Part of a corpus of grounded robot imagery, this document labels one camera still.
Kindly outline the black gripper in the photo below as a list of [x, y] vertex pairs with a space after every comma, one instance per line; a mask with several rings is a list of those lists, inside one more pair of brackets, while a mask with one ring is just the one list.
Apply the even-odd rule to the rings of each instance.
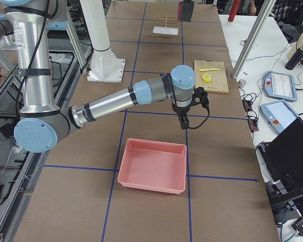
[[181, 129], [186, 130], [189, 128], [189, 119], [187, 118], [187, 113], [190, 111], [190, 106], [179, 107], [172, 103], [172, 109], [179, 117]]

